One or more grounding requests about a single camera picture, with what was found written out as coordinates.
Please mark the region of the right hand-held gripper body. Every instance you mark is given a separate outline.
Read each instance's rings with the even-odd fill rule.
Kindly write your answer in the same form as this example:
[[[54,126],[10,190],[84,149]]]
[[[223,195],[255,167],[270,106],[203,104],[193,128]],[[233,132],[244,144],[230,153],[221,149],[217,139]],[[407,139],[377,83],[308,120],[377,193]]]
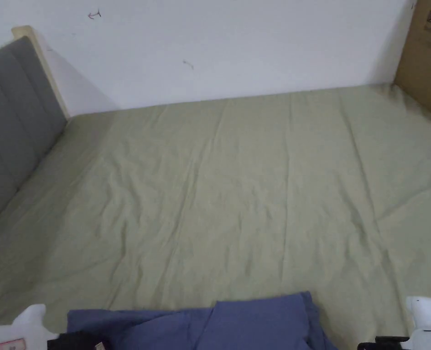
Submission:
[[[406,298],[414,329],[405,343],[407,350],[431,350],[431,298],[412,296]]]

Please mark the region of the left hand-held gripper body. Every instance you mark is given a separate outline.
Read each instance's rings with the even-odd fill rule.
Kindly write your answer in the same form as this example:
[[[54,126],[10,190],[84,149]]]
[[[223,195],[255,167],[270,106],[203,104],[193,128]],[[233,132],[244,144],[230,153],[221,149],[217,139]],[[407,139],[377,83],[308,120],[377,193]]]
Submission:
[[[44,327],[45,313],[45,305],[30,305],[12,324],[0,326],[0,350],[46,350],[47,342],[59,334]]]

